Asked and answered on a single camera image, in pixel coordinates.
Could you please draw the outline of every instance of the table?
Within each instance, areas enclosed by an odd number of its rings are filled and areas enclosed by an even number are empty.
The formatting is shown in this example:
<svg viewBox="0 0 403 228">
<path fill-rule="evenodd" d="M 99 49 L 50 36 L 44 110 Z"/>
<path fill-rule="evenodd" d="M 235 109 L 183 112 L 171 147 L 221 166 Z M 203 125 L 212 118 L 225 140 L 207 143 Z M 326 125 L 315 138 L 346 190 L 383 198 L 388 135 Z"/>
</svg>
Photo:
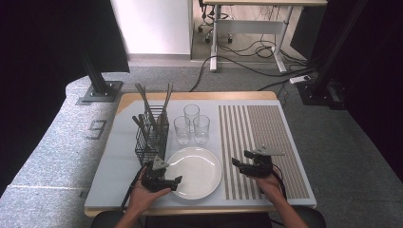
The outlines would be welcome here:
<svg viewBox="0 0 403 228">
<path fill-rule="evenodd" d="M 164 93 L 149 93 L 147 98 L 151 105 L 163 104 Z M 222 133 L 219 124 L 219 112 L 214 106 L 220 108 L 237 108 L 247 104 L 253 107 L 273 107 L 279 117 L 280 125 L 276 126 L 275 132 L 283 131 L 279 136 L 287 138 L 289 155 L 284 161 L 275 161 L 287 178 L 286 185 L 289 188 L 289 202 L 294 205 L 316 206 L 317 202 L 312 192 L 311 186 L 306 177 L 297 149 L 285 122 L 281 105 L 273 92 L 178 92 L 172 93 L 167 112 L 171 122 L 166 147 L 165 160 L 170 158 L 174 152 L 188 146 L 197 145 L 191 142 L 188 145 L 176 143 L 173 120 L 182 114 L 182 107 L 187 104 L 196 104 L 201 108 L 201 114 L 205 114 L 211 119 L 210 141 L 199 147 L 206 148 L 215 153 L 221 162 L 228 162 L 222 158 L 225 149 L 221 146 L 220 139 Z M 125 192 L 132 182 L 135 174 L 140 169 L 140 163 L 134 155 L 136 124 L 131 120 L 132 115 L 144 112 L 144 103 L 137 93 L 125 94 L 119 104 L 115 120 L 107 140 L 105 153 L 101 159 L 91 189 L 88 193 L 85 204 L 85 213 L 90 217 L 95 217 L 104 210 L 119 210 Z M 259 195 L 254 199 L 242 196 L 227 196 L 223 194 L 227 184 L 225 176 L 221 179 L 219 187 L 209 196 L 203 199 L 181 199 L 174 194 L 158 199 L 154 205 L 146 211 L 145 215 L 185 215 L 203 213 L 240 213 L 258 212 L 274 210 L 274 206 L 267 201 L 264 196 Z"/>
<path fill-rule="evenodd" d="M 217 34 L 218 32 L 278 34 L 278 42 L 272 47 L 280 72 L 286 72 L 281 58 L 281 45 L 290 21 L 294 6 L 318 7 L 325 6 L 326 0 L 204 0 L 205 4 L 216 5 L 213 27 L 213 43 L 211 45 L 210 71 L 217 70 Z M 256 6 L 288 6 L 284 21 L 246 21 L 221 20 L 221 5 L 256 5 Z"/>
</svg>

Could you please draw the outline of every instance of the white wall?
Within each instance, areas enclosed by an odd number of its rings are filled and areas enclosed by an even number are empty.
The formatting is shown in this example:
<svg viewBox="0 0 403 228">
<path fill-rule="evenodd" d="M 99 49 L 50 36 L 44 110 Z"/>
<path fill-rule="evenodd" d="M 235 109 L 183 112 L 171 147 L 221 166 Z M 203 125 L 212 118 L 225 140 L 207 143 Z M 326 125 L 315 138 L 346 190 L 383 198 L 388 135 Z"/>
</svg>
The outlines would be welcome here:
<svg viewBox="0 0 403 228">
<path fill-rule="evenodd" d="M 111 0 L 127 54 L 188 54 L 192 0 Z"/>
</svg>

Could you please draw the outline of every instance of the white plate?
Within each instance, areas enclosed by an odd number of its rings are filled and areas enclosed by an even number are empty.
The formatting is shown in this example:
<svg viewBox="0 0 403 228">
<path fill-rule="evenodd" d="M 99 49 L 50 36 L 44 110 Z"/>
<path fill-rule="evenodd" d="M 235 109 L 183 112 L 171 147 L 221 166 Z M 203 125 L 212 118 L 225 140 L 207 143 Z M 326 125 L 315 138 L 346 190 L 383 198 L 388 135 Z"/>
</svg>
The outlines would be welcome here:
<svg viewBox="0 0 403 228">
<path fill-rule="evenodd" d="M 210 151 L 200 147 L 187 147 L 176 152 L 168 161 L 165 178 L 182 181 L 173 193 L 187 200 L 196 200 L 212 193 L 221 180 L 221 165 Z"/>
</svg>

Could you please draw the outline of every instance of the power strip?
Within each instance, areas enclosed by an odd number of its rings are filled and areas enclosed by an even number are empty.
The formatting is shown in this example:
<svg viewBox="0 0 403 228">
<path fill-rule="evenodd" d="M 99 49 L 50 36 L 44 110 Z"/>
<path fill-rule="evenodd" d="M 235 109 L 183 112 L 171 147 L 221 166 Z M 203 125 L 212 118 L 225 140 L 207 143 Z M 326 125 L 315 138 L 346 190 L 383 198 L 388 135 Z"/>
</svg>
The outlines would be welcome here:
<svg viewBox="0 0 403 228">
<path fill-rule="evenodd" d="M 309 80 L 311 80 L 311 77 L 309 77 L 308 75 L 302 75 L 299 77 L 291 78 L 290 83 L 295 84 L 295 83 L 300 83 L 300 82 L 307 82 Z"/>
</svg>

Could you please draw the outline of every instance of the desk leg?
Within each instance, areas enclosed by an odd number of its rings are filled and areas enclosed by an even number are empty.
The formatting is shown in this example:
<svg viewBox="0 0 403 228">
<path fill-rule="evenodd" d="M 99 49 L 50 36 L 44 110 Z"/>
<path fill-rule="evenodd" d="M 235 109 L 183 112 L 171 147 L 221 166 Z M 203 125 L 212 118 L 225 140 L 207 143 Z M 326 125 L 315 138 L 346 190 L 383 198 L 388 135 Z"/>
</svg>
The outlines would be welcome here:
<svg viewBox="0 0 403 228">
<path fill-rule="evenodd" d="M 217 70 L 217 23 L 219 22 L 221 14 L 221 6 L 216 5 L 216 13 L 214 14 L 213 25 L 213 44 L 211 45 L 211 59 L 210 59 L 210 71 L 215 72 Z"/>
<path fill-rule="evenodd" d="M 283 22 L 283 25 L 281 28 L 281 33 L 279 34 L 278 44 L 276 44 L 275 47 L 272 47 L 273 55 L 275 56 L 276 63 L 278 64 L 278 69 L 281 73 L 287 71 L 284 63 L 282 62 L 282 58 L 281 58 L 282 55 L 281 55 L 280 50 L 281 50 L 282 42 L 284 41 L 285 32 L 287 31 L 288 24 L 290 23 L 290 17 L 291 17 L 291 13 L 293 12 L 293 8 L 294 8 L 293 6 L 288 7 L 287 16 Z"/>
</svg>

